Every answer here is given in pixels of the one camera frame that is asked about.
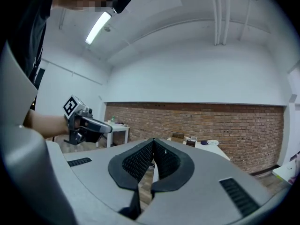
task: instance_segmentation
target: ceiling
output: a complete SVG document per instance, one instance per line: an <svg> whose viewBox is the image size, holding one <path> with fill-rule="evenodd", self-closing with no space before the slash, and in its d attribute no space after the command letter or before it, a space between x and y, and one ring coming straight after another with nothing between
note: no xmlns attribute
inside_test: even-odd
<svg viewBox="0 0 300 225"><path fill-rule="evenodd" d="M267 0L253 0L248 29L250 42L265 44L270 33L268 14L263 9ZM237 39L246 19L248 0L231 0L229 35ZM84 44L91 28L102 13L88 11L52 11L51 19L68 36ZM225 19L225 0L222 18ZM214 12L212 0L132 0L121 14L114 14L97 35L89 49L111 65L118 65L126 57L142 53L152 47L190 38L214 40Z"/></svg>

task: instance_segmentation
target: floor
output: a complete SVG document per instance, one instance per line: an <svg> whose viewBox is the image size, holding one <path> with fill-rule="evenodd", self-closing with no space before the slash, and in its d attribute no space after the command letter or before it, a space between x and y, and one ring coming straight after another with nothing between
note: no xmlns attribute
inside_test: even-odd
<svg viewBox="0 0 300 225"><path fill-rule="evenodd" d="M95 143L83 142L80 145L73 146L67 142L64 142L64 139L67 139L68 136L58 136L55 137L55 142L60 145L60 149L63 153L69 152L78 152L78 151L87 151L87 150L95 150L106 148L106 140L100 139L99 147L96 148ZM139 183L139 195L140 195L140 203L141 209L144 211L151 202L152 195L150 193L152 180L153 180L154 169L149 167L148 171L145 173L144 177ZM274 195L278 193L280 190L289 187L286 182L281 181L277 177L275 177L271 172L265 173L263 175L255 176L255 178L265 186L269 192Z"/></svg>

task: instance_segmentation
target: forearm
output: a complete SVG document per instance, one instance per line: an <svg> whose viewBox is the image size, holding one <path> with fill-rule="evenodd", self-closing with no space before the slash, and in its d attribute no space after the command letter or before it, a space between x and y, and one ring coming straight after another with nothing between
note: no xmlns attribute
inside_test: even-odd
<svg viewBox="0 0 300 225"><path fill-rule="evenodd" d="M63 116L44 116L34 110L28 111L23 125L36 130L44 138L68 134L67 121Z"/></svg>

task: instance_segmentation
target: ceiling light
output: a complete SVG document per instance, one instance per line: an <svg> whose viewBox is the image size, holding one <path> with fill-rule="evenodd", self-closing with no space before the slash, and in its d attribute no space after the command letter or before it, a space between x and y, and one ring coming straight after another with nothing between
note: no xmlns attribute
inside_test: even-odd
<svg viewBox="0 0 300 225"><path fill-rule="evenodd" d="M103 28L103 26L107 23L107 21L111 18L112 16L104 12L98 19L98 21L95 23L94 27L90 31L88 37L86 38L85 42L87 44L91 44L96 37L96 35L99 33L99 31Z"/></svg>

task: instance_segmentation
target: desk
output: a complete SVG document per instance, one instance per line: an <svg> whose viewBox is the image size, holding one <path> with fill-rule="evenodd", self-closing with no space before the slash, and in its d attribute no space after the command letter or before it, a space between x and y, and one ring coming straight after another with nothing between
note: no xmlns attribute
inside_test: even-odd
<svg viewBox="0 0 300 225"><path fill-rule="evenodd" d="M274 169L272 173L280 180L284 180L289 183L289 179L296 176L296 160L294 159L283 164L281 167Z"/></svg>
<svg viewBox="0 0 300 225"><path fill-rule="evenodd" d="M126 127L122 124L115 124L111 122L104 122L112 127L112 132L107 134L107 147L109 148L113 143L113 133L114 132L121 132L125 131L125 141L124 144L128 142L128 133L129 133L129 127Z"/></svg>
<svg viewBox="0 0 300 225"><path fill-rule="evenodd" d="M200 142L196 142L195 148L206 150L208 152L213 152L215 154L218 154L227 160L230 161L230 158L216 145L202 145ZM153 182L158 181L158 168L157 166L154 167L154 174L153 174Z"/></svg>

